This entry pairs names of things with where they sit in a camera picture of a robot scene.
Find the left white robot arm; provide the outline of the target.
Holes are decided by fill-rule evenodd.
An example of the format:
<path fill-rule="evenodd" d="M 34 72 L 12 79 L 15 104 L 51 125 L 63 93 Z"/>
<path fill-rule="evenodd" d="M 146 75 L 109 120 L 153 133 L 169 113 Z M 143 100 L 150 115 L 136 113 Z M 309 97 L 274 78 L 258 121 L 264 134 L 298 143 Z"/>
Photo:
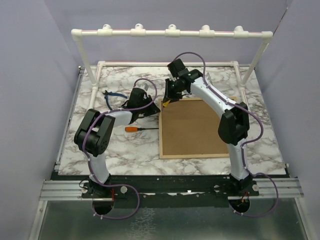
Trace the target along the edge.
<path fill-rule="evenodd" d="M 74 136 L 74 143 L 88 159 L 89 179 L 94 183 L 97 196 L 106 197 L 111 190 L 108 182 L 110 173 L 106 165 L 105 151 L 109 145 L 113 129 L 134 123 L 139 118 L 158 114 L 160 109 L 151 97 L 141 88 L 134 87 L 129 99 L 119 108 L 100 112 L 89 109 L 82 119 Z"/>

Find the small yellow screwdriver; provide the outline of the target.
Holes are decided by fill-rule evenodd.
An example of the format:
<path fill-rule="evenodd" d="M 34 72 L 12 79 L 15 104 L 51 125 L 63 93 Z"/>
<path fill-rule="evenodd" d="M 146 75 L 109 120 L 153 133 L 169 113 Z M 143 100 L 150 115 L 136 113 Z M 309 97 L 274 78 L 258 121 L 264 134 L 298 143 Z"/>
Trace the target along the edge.
<path fill-rule="evenodd" d="M 163 108 L 166 108 L 167 106 L 168 106 L 168 104 L 170 103 L 170 101 L 168 100 L 168 101 L 166 101 L 166 102 L 163 102 L 162 103 L 162 107 Z"/>

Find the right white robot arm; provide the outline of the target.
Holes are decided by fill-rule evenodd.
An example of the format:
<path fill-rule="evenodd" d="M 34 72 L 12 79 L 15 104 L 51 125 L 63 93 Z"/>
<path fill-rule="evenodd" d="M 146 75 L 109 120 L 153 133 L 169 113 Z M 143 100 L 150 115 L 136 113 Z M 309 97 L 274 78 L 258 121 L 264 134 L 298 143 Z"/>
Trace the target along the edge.
<path fill-rule="evenodd" d="M 220 118 L 218 135 L 227 144 L 231 163 L 230 175 L 235 179 L 230 182 L 229 189 L 236 196 L 242 195 L 248 189 L 244 179 L 249 176 L 241 150 L 241 144 L 247 139 L 250 129 L 248 106 L 244 102 L 236 103 L 223 95 L 206 81 L 205 75 L 199 70 L 188 70 L 180 58 L 170 62 L 167 68 L 173 80 L 165 80 L 162 106 L 165 108 L 168 104 L 178 102 L 186 91 L 203 100 L 214 110 Z"/>

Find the wooden picture frame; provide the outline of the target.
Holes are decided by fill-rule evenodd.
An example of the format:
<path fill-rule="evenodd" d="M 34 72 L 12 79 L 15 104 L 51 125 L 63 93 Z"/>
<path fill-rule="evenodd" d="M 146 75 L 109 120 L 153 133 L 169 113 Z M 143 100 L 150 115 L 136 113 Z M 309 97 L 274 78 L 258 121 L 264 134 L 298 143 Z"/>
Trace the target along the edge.
<path fill-rule="evenodd" d="M 161 159 L 226 158 L 228 148 L 218 135 L 220 118 L 198 97 L 167 107 L 159 100 L 159 157 Z"/>

